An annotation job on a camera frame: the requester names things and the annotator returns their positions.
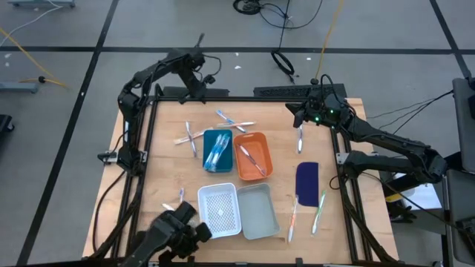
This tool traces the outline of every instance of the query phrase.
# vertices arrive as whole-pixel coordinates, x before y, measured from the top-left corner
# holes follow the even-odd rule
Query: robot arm
[[[140,267],[146,264],[157,251],[170,247],[159,257],[160,266],[169,266],[171,260],[178,256],[185,258],[198,250],[198,241],[208,241],[212,234],[204,222],[196,228],[187,225],[196,214],[196,210],[187,202],[183,202],[176,211],[161,213],[150,225],[145,239],[130,254],[121,266]]]
[[[307,101],[287,103],[286,106],[295,115],[294,127],[300,126],[303,121],[315,122],[335,128],[350,141],[369,142],[407,157],[369,156],[360,151],[337,155],[338,164],[350,177],[358,177],[367,169],[404,173],[406,176],[390,183],[397,191],[405,191],[423,183],[440,182],[447,170],[445,160],[429,145],[373,128],[356,116],[346,99],[335,93],[314,92]],[[393,194],[387,189],[384,191],[386,197]]]
[[[138,149],[140,117],[148,104],[151,84],[168,73],[176,73],[189,90],[189,93],[180,99],[181,104],[187,100],[187,97],[203,99],[206,94],[206,84],[214,82],[212,75],[206,76],[203,81],[198,80],[194,75],[194,71],[198,71],[204,63],[204,55],[198,46],[190,50],[176,49],[163,60],[135,73],[134,78],[125,84],[117,98],[119,109],[124,117],[123,146],[119,149],[117,164],[129,174],[136,176],[143,171],[141,163],[145,155]],[[135,88],[141,88],[141,94],[133,93],[132,90]]]

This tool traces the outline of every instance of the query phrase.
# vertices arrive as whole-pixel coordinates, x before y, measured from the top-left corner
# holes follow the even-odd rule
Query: wooden table
[[[349,99],[359,117],[365,118],[360,99]],[[204,185],[232,182],[236,188],[250,185],[239,179],[236,168],[227,174],[209,174],[202,168],[203,138],[196,139],[198,159],[193,158],[189,143],[174,145],[173,139],[186,136],[185,121],[191,122],[192,131],[215,126],[223,119],[215,114],[217,109],[239,122],[256,121],[247,127],[249,131],[260,131],[266,135],[269,144],[273,175],[264,180],[271,187],[274,209],[281,232],[273,237],[260,240],[247,240],[243,234],[224,237],[199,244],[195,254],[197,262],[248,262],[248,263],[294,263],[301,257],[304,263],[351,263],[344,224],[343,208],[339,191],[329,187],[330,178],[336,175],[335,160],[330,131],[326,127],[304,126],[304,149],[297,154],[297,131],[292,127],[293,116],[281,102],[160,102],[154,136],[151,143],[148,169],[145,176],[145,188],[138,230],[145,230],[150,222],[163,211],[161,203],[177,207],[179,190],[185,188],[185,200],[197,209],[197,191]],[[145,115],[144,129],[147,127],[148,113]],[[145,142],[145,132],[141,144]],[[122,116],[117,117],[111,148],[122,133]],[[233,129],[233,135],[240,132]],[[353,143],[354,150],[373,151],[368,143]],[[298,207],[294,239],[289,244],[286,236],[289,218],[292,213],[292,198],[295,194],[295,170],[301,162],[318,162],[319,190],[327,190],[325,209],[315,237],[310,236],[316,208]],[[97,199],[105,189],[119,176],[122,169],[116,165],[106,166],[102,175]],[[98,245],[109,235],[117,222],[125,178],[107,195],[102,204],[97,232]],[[361,198],[368,228],[387,250],[389,255],[398,258],[393,232],[387,215],[381,184],[362,175],[359,179]],[[92,225],[89,229],[83,254],[92,254]],[[364,259],[361,235],[354,225],[358,246],[358,255]],[[127,230],[122,236],[121,255],[124,253]]]

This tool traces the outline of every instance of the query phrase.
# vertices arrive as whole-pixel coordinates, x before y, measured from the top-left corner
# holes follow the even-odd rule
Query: gray tray
[[[237,201],[244,237],[248,240],[270,237],[281,230],[275,217],[268,184],[239,188]]]

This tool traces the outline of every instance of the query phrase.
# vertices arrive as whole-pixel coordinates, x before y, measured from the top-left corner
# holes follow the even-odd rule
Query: cable
[[[101,208],[102,201],[104,201],[107,193],[120,181],[120,178],[122,178],[124,174],[125,174],[125,171],[122,171],[122,173],[111,183],[111,185],[109,185],[109,187],[105,189],[104,194],[102,194],[101,198],[99,199],[99,202],[97,203],[96,213],[94,215],[94,225],[92,228],[92,249],[94,250],[94,252],[97,252],[97,247],[96,247],[97,221],[99,219],[99,210]]]
[[[327,47],[328,39],[330,38],[330,34],[332,34],[333,27],[335,26],[336,19],[338,18],[338,14],[340,13],[341,8],[343,7],[343,3],[344,3],[344,0],[339,0],[338,1],[338,7],[336,8],[335,13],[333,14],[332,24],[330,25],[328,33],[325,36],[324,46],[321,48],[320,60],[318,61],[318,69],[317,69],[317,73],[315,74],[315,79],[318,79],[318,74],[320,73],[321,64],[324,60],[325,48]]]
[[[415,117],[417,114],[419,114],[421,111],[423,111],[426,107],[428,107],[430,104],[434,103],[435,101],[441,99],[442,97],[444,96],[447,96],[449,94],[453,93],[453,90],[451,90],[450,92],[447,92],[447,93],[444,93],[442,94],[441,96],[438,96],[436,97],[435,99],[433,99],[432,101],[430,101],[429,103],[425,104],[422,108],[420,108],[417,112],[414,113],[414,115],[412,115],[409,119],[407,119],[407,121],[405,121],[401,126],[399,126],[399,128],[397,128],[393,134],[396,134],[404,125],[406,125],[413,117]]]
[[[337,188],[334,188],[334,187],[332,186],[332,182],[333,182],[333,180],[334,180],[335,178],[338,178],[338,175],[335,175],[334,177],[332,177],[332,179],[330,179],[329,186],[330,186],[330,188],[333,189],[333,190],[339,190],[339,189],[340,189],[339,186],[338,186]],[[344,183],[344,184],[347,183],[348,179],[349,179],[348,176],[343,177],[343,183]]]
[[[392,114],[392,113],[395,113],[395,112],[398,112],[398,111],[403,111],[403,110],[407,110],[408,108],[411,108],[413,106],[417,106],[417,105],[421,105],[421,104],[425,104],[427,102],[429,102],[430,100],[434,100],[435,98],[432,98],[432,99],[427,99],[427,100],[424,100],[422,102],[419,102],[419,103],[416,103],[416,104],[412,104],[408,107],[405,107],[405,108],[399,108],[399,109],[396,109],[394,111],[389,111],[389,112],[385,112],[385,113],[381,113],[379,115],[376,115],[376,116],[369,116],[367,117],[366,119],[375,119],[375,118],[379,118],[380,116],[384,116],[384,115],[389,115],[389,114]]]
[[[202,82],[203,81],[203,74],[198,70],[193,70],[193,72],[200,74],[200,82]]]
[[[50,83],[53,83],[55,85],[59,85],[63,88],[68,88],[67,85],[61,83],[61,82],[58,82],[58,81],[55,81],[55,80],[52,80],[52,79],[46,79],[44,76],[40,76],[38,77],[38,79],[24,79],[24,80],[21,80],[19,82],[39,82],[39,83],[46,83],[46,82],[50,82]]]
[[[415,203],[414,201],[410,200],[408,197],[406,197],[404,194],[402,194],[401,192],[397,191],[396,189],[394,189],[391,185],[387,184],[387,182],[384,182],[382,181],[380,178],[378,178],[377,176],[373,175],[373,174],[369,174],[367,172],[362,172],[361,174],[366,174],[368,175],[368,177],[370,178],[373,178],[373,179],[376,179],[378,180],[383,186],[386,186],[387,188],[389,188],[392,192],[394,192],[395,194],[399,194],[402,198],[404,198],[405,200],[409,201],[411,204],[413,204],[414,206],[416,206],[418,209],[420,209],[421,211],[431,215],[432,217],[438,219],[439,221],[441,221],[442,223],[446,224],[446,225],[449,225],[450,227],[456,229],[457,231],[463,233],[463,234],[467,234],[467,235],[474,235],[474,234],[471,234],[471,233],[468,233],[465,229],[462,229],[462,228],[459,228],[457,227],[456,225],[454,225],[453,223],[451,222],[447,222],[446,220],[442,219],[441,217],[433,214],[432,212],[426,210],[425,208],[421,207],[420,205],[418,205],[417,203]]]
[[[284,14],[283,11],[282,11],[282,13],[279,13],[279,12],[277,12],[276,10],[273,10],[272,8],[266,8],[266,9],[269,10],[269,11],[271,11],[271,12],[273,12],[273,13],[276,13],[276,14],[279,15],[282,19],[285,18],[285,14]],[[282,27],[282,26],[278,26],[278,25],[274,25],[274,24],[270,23],[266,18],[263,17],[262,13],[260,13],[260,15],[262,16],[262,19],[263,19],[264,21],[266,21],[267,23],[269,23],[270,25],[275,26],[275,27],[278,27],[278,28],[281,28],[281,27]],[[286,24],[284,25],[284,27],[286,27],[287,30],[291,30],[291,29],[287,28],[287,22],[292,23],[292,27],[295,26],[295,25],[294,25],[294,22],[293,22],[293,21],[290,19],[290,17],[289,17],[289,18],[287,18]]]
[[[24,55],[26,55],[26,57],[32,62],[34,63],[35,66],[37,66],[38,69],[40,69],[42,72],[46,73],[47,75],[49,75],[49,77],[55,79],[54,75],[51,74],[48,70],[46,70],[43,66],[41,66],[25,49],[23,49],[23,47],[12,37],[12,36],[8,36],[8,33],[4,31],[4,29],[2,27],[0,27],[0,33],[5,35],[12,43],[14,43],[14,45],[17,46],[18,49],[20,49],[21,52],[23,52]],[[65,85],[61,82],[58,82],[58,81],[55,81],[56,84],[61,84],[61,85]]]
[[[119,136],[119,138],[117,138],[116,145],[114,146],[114,149],[112,149],[112,151],[110,152],[111,154],[117,150],[117,148],[119,147],[120,140],[122,140],[122,138],[124,137],[124,135],[125,135],[126,133],[128,133],[128,130],[126,130],[125,132],[123,132],[123,133]]]
[[[318,5],[317,7],[317,10],[316,12],[313,14],[313,17],[307,22],[307,23],[304,23],[302,25],[299,25],[299,26],[292,26],[292,27],[287,27],[287,26],[279,26],[279,25],[276,25],[276,24],[273,24],[271,22],[269,22],[269,20],[266,19],[266,17],[264,17],[264,15],[262,14],[261,10],[259,11],[259,14],[261,15],[262,19],[267,22],[267,24],[270,24],[274,27],[278,27],[278,28],[284,28],[284,29],[287,29],[287,30],[295,30],[295,29],[300,29],[302,27],[305,27],[307,26],[308,24],[312,23],[313,20],[315,20],[315,18],[317,17],[318,13],[320,12],[320,8],[321,8],[321,4],[323,3],[323,0],[320,0],[320,4]],[[270,3],[266,3],[266,4],[262,4],[261,7],[265,7],[266,5],[272,5],[272,6],[276,6],[275,4],[270,4]]]
[[[357,117],[357,114],[356,114],[356,110],[354,107],[352,107],[350,104],[348,103],[343,103],[340,101],[340,99],[338,98],[337,94],[336,94],[336,91],[335,91],[335,85],[333,84],[333,80],[332,78],[330,78],[330,75],[328,74],[323,74],[321,77],[320,77],[320,87],[321,87],[321,101],[322,101],[322,105],[324,105],[324,99],[323,99],[323,95],[324,95],[324,78],[327,78],[328,81],[330,82],[330,85],[332,86],[332,92],[333,92],[333,96],[335,97],[336,101],[338,101],[338,103],[340,103],[340,105],[344,105],[346,107],[348,107],[350,109],[350,113],[353,115],[353,118],[356,118]],[[355,123],[353,123],[353,133],[355,132],[355,128],[356,128],[356,121]],[[341,127],[341,130],[343,132],[346,133],[346,135],[350,135],[350,133],[348,133],[348,131]]]
[[[203,55],[203,56],[210,59],[216,59],[219,62],[219,67],[217,68],[216,72],[213,74],[210,74],[211,76],[217,75],[221,71],[221,59],[218,58],[217,56],[208,56],[208,55]]]
[[[414,110],[411,110],[411,111],[409,111],[409,112],[407,112],[407,113],[402,114],[401,116],[399,116],[399,117],[397,117],[396,119],[394,119],[392,122],[389,122],[389,123],[387,123],[387,124],[385,124],[385,125],[379,126],[379,127],[378,127],[378,130],[381,130],[381,129],[384,128],[384,127],[387,127],[387,126],[390,126],[390,125],[396,123],[397,121],[399,121],[400,119],[406,117],[407,115],[416,112],[417,110],[419,110],[420,108],[422,108],[422,106],[423,106],[423,105],[417,107],[417,108],[414,109]]]
[[[32,20],[31,22],[27,22],[27,23],[25,23],[25,24],[23,24],[23,25],[21,25],[21,26],[16,27],[15,29],[11,30],[11,31],[8,33],[8,35],[5,36],[5,38],[0,42],[0,47],[8,40],[8,37],[11,36],[12,34],[14,34],[17,30],[20,30],[20,29],[22,29],[23,27],[27,27],[28,25],[30,25],[30,24],[32,24],[32,23],[38,21],[38,20],[39,20],[40,18],[42,18],[43,16],[46,16],[48,13],[51,13],[51,12],[53,12],[53,11],[56,11],[56,10],[58,10],[58,9],[63,8],[62,6],[59,6],[59,5],[57,5],[57,4],[54,4],[51,0],[46,0],[46,1],[50,2],[50,4],[52,4],[52,5],[54,6],[54,8],[52,8],[52,9],[50,9],[50,10],[44,12],[43,14],[41,14],[40,16],[38,16],[36,19]]]
[[[290,6],[290,0],[287,0],[287,6],[285,7],[285,14],[284,14],[284,24],[282,25],[281,40],[279,41],[278,51],[281,49],[282,39],[284,38],[285,21],[286,21],[286,18],[287,18],[287,13],[289,12],[289,6]]]
[[[239,8],[239,3],[244,2],[243,8]],[[261,10],[260,4],[258,0],[235,0],[232,3],[233,8],[241,14],[244,15],[255,15],[259,13]]]

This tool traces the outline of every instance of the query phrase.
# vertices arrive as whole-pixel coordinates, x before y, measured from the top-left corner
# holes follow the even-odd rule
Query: white basket
[[[209,227],[212,239],[240,233],[238,196],[230,182],[200,188],[198,208],[200,220]]]

